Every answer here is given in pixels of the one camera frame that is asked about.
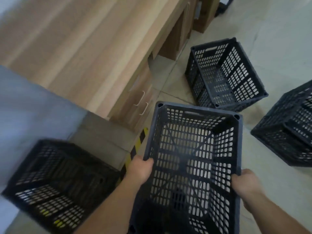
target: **black object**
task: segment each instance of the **black object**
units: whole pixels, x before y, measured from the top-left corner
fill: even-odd
[[[268,96],[236,38],[191,47],[185,75],[202,107],[240,112]]]
[[[218,9],[216,10],[215,17],[217,17],[220,14],[224,14],[224,12],[229,8],[229,6],[232,2],[233,2],[233,0],[229,0],[227,4],[220,2]]]
[[[119,171],[75,144],[40,140],[2,195],[52,233],[72,233],[114,190]]]
[[[129,233],[239,233],[240,114],[157,102],[144,160],[152,174],[135,199]]]
[[[312,80],[285,93],[251,134],[288,165],[312,167]]]

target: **wooden tabletop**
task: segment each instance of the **wooden tabletop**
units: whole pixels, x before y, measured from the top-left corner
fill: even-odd
[[[36,2],[37,12],[22,19],[18,13],[14,25],[2,27],[0,63],[107,118],[183,0],[46,1],[53,10]],[[25,6],[24,15],[34,9],[31,2]],[[24,38],[16,36],[26,23]]]

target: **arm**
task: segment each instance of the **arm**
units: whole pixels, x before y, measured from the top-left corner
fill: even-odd
[[[150,176],[153,163],[152,158],[143,161],[142,157],[135,156],[120,185],[77,229],[76,234],[126,234],[135,196]]]
[[[242,170],[241,176],[233,174],[232,187],[254,216],[263,234],[310,233],[266,197],[258,177],[251,170]]]

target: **silver handle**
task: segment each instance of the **silver handle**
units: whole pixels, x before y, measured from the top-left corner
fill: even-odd
[[[140,104],[140,102],[142,101],[143,97],[145,96],[145,91],[142,91],[143,92],[143,95],[142,95],[142,98],[140,99],[140,101],[138,102],[138,104],[134,104],[134,106],[138,106]]]
[[[147,109],[147,107],[149,106],[149,103],[146,103],[146,107],[145,107],[145,109],[144,109],[144,111],[143,111],[143,113],[142,114],[140,114],[140,116],[142,116],[144,113],[145,113],[145,111],[146,111],[146,109]]]

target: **black and yellow striped tape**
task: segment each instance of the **black and yellow striped tape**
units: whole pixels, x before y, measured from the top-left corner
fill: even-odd
[[[127,171],[128,166],[129,166],[129,163],[131,162],[133,157],[137,154],[137,151],[141,147],[141,144],[143,143],[143,140],[145,139],[147,133],[148,133],[148,129],[146,127],[144,127],[144,129],[142,130],[138,140],[135,142],[133,149],[131,150],[130,153],[127,154],[126,161],[125,161],[125,163],[124,163],[124,165],[120,171],[121,172],[120,179],[116,185],[119,185],[119,183],[123,180],[124,176],[126,175],[126,171]]]

